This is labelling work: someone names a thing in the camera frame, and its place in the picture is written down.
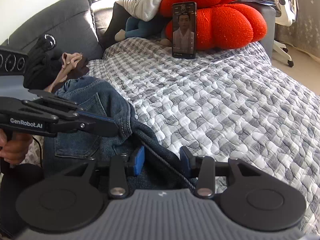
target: human hand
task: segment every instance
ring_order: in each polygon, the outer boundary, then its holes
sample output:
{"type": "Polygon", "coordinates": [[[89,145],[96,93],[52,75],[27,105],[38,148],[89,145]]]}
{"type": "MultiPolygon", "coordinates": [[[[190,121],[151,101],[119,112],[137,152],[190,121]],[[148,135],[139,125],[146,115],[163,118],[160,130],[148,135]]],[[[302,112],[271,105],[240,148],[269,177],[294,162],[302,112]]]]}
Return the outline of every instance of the human hand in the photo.
{"type": "Polygon", "coordinates": [[[0,157],[10,164],[21,163],[28,153],[29,145],[32,143],[32,135],[14,132],[12,140],[7,142],[7,135],[0,129],[0,157]]]}

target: jeans pocket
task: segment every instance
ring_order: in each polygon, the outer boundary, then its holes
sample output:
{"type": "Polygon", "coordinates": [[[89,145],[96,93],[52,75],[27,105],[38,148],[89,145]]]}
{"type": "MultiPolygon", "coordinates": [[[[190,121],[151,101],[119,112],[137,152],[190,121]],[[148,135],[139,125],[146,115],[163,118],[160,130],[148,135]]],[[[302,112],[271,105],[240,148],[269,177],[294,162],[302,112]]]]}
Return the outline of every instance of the jeans pocket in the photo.
{"type": "MultiPolygon", "coordinates": [[[[86,112],[107,116],[97,93],[79,106],[86,112]]],[[[58,136],[54,139],[55,156],[76,159],[86,158],[99,149],[100,139],[101,137],[98,135],[83,131],[58,133],[58,136]]]]}

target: black pants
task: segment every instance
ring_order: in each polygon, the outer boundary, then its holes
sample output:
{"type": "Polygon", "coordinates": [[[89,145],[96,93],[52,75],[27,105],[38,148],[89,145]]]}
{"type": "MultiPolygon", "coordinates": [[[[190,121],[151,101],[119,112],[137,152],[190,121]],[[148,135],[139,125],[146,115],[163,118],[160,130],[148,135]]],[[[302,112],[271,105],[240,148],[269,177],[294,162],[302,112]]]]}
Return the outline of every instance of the black pants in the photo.
{"type": "Polygon", "coordinates": [[[32,164],[18,165],[3,176],[0,187],[0,232],[3,236],[12,238],[26,227],[16,211],[16,200],[24,189],[43,178],[42,169],[32,164]]]}

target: floor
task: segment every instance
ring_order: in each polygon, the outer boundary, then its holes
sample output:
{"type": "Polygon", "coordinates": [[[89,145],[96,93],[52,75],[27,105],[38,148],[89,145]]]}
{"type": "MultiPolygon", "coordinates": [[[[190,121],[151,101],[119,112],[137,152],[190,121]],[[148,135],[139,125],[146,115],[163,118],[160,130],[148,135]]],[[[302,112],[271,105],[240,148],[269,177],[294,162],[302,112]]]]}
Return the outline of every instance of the floor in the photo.
{"type": "Polygon", "coordinates": [[[272,53],[272,65],[305,85],[317,95],[320,95],[320,63],[316,62],[308,54],[292,46],[287,45],[287,48],[294,62],[294,66],[290,68],[287,60],[275,51],[272,53]]]}

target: black handle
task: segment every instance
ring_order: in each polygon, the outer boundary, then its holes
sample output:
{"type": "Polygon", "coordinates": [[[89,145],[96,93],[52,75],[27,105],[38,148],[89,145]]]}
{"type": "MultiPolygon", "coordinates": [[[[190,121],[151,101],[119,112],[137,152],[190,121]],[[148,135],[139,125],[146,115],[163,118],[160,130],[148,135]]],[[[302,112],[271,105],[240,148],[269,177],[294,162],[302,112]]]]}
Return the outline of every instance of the black handle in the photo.
{"type": "MultiPolygon", "coordinates": [[[[12,140],[12,131],[4,130],[4,133],[7,135],[7,142],[12,140]]],[[[0,158],[0,172],[3,174],[8,173],[10,169],[10,163],[7,163],[4,161],[4,158],[0,158]]]]}

